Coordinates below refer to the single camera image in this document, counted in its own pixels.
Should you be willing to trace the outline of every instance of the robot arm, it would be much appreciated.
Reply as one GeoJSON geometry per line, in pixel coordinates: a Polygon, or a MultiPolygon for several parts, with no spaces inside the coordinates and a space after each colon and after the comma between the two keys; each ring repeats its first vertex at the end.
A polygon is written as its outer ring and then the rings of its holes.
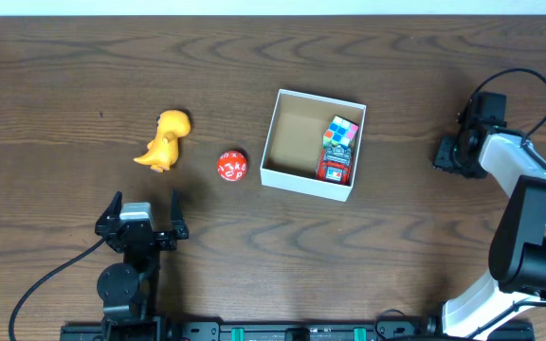
{"type": "Polygon", "coordinates": [[[489,269],[444,304],[443,333],[487,339],[497,327],[546,304],[546,161],[521,132],[506,129],[506,97],[476,93],[445,137],[434,166],[467,178],[492,174],[510,197],[492,241],[489,269]]]}

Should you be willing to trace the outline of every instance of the white cardboard box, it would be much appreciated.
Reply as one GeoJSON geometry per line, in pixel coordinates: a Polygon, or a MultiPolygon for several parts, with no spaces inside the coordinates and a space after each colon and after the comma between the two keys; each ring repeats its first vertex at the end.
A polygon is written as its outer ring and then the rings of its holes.
{"type": "Polygon", "coordinates": [[[355,182],[365,118],[366,106],[363,104],[280,90],[264,145],[261,162],[262,184],[347,201],[355,182]],[[348,185],[315,179],[323,148],[323,134],[334,116],[359,124],[348,185]]]}

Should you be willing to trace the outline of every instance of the rubik's cube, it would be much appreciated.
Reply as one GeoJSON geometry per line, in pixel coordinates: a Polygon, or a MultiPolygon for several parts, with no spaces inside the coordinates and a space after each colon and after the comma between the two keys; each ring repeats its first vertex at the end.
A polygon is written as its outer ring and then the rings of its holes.
{"type": "Polygon", "coordinates": [[[323,135],[323,147],[341,145],[344,148],[351,146],[359,127],[342,117],[334,117],[330,127],[323,135]]]}

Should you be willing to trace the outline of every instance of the green connector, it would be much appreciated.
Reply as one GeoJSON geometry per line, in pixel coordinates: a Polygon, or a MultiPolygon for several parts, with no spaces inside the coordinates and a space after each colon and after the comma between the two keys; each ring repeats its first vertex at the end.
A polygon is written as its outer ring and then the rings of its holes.
{"type": "Polygon", "coordinates": [[[355,328],[353,330],[353,333],[355,335],[355,341],[367,341],[368,335],[366,334],[365,328],[355,328]]]}
{"type": "Polygon", "coordinates": [[[231,341],[244,341],[244,329],[243,328],[231,329],[231,341]]]}

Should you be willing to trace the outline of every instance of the wooden table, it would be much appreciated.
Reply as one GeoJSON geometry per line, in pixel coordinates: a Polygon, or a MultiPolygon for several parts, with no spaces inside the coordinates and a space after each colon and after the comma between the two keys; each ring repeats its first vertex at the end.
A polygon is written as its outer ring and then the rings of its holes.
{"type": "MultiPolygon", "coordinates": [[[[434,170],[442,135],[486,77],[546,75],[546,17],[0,18],[0,340],[20,296],[97,241],[116,190],[169,227],[180,190],[191,238],[162,260],[158,307],[226,321],[423,314],[486,269],[507,198],[492,178],[434,170]],[[265,188],[258,165],[280,88],[368,105],[346,204],[265,188]],[[132,161],[164,110],[193,131],[172,171],[132,161]],[[221,152],[249,172],[223,181],[221,152]]],[[[510,127],[546,110],[533,77],[509,96],[510,127]]],[[[546,157],[546,125],[534,137],[546,157]]],[[[55,340],[97,321],[108,247],[60,273],[21,311],[19,340],[55,340]]],[[[527,314],[546,340],[546,310],[527,314]]]]}

